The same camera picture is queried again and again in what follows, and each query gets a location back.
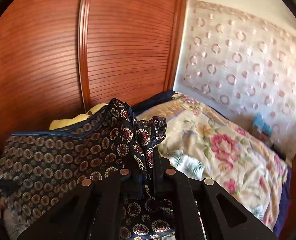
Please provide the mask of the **navy patterned silk scarf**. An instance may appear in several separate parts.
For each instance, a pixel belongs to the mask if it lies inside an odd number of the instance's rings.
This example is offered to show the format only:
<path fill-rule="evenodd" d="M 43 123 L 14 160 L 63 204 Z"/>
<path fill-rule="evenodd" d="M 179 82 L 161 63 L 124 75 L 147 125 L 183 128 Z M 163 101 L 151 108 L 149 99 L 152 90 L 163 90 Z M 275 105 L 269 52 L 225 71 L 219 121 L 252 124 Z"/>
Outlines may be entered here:
<path fill-rule="evenodd" d="M 0 159 L 0 179 L 18 185 L 8 195 L 11 237 L 16 239 L 83 180 L 105 181 L 129 162 L 142 173 L 143 196 L 123 199 L 120 238 L 173 236 L 171 202 L 153 193 L 153 154 L 166 128 L 165 118 L 138 120 L 128 104 L 112 99 L 76 124 L 11 135 Z"/>

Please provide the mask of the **yellow green pillow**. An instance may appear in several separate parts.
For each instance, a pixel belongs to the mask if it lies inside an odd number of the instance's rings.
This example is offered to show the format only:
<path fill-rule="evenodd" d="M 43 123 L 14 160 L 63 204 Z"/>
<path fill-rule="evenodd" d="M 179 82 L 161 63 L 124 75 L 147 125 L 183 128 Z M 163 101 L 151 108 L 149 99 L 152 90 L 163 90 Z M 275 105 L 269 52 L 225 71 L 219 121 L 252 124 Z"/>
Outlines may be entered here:
<path fill-rule="evenodd" d="M 94 107 L 92 107 L 87 113 L 85 114 L 79 114 L 78 116 L 72 118 L 72 119 L 60 119 L 60 120 L 53 120 L 49 126 L 49 130 L 55 130 L 59 128 L 63 128 L 66 126 L 70 126 L 73 124 L 76 124 L 78 122 L 87 120 L 87 118 L 94 115 L 96 112 L 98 112 L 103 106 L 107 105 L 106 103 L 100 103 Z"/>

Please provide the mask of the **light blue object behind bed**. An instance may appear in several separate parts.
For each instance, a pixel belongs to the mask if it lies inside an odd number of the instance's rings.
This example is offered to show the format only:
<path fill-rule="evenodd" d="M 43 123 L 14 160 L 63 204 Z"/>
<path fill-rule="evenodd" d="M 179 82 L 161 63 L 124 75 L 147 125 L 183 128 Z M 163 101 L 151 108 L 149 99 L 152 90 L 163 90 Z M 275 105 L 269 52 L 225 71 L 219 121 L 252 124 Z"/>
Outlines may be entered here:
<path fill-rule="evenodd" d="M 260 113 L 255 115 L 252 122 L 252 127 L 257 127 L 257 131 L 259 133 L 264 132 L 268 136 L 272 135 L 271 127 L 265 122 L 264 118 Z"/>

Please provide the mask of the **white circle-patterned curtain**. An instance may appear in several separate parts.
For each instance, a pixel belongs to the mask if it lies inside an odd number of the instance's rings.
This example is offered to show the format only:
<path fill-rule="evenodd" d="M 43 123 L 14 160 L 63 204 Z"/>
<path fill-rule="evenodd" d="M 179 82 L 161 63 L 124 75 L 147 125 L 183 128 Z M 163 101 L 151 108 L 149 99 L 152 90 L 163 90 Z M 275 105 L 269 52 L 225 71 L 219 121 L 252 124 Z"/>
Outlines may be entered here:
<path fill-rule="evenodd" d="M 175 89 L 249 127 L 259 115 L 272 142 L 296 155 L 296 36 L 254 15 L 188 0 Z"/>

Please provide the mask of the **wooden louvered wardrobe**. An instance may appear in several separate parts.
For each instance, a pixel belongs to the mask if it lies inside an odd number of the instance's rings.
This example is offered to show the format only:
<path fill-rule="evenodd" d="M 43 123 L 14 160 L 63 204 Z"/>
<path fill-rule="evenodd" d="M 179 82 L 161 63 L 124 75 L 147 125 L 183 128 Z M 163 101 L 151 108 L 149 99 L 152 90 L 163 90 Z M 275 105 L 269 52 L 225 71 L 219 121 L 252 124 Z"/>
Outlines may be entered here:
<path fill-rule="evenodd" d="M 171 89 L 187 0 L 0 0 L 0 151 L 119 98 Z"/>

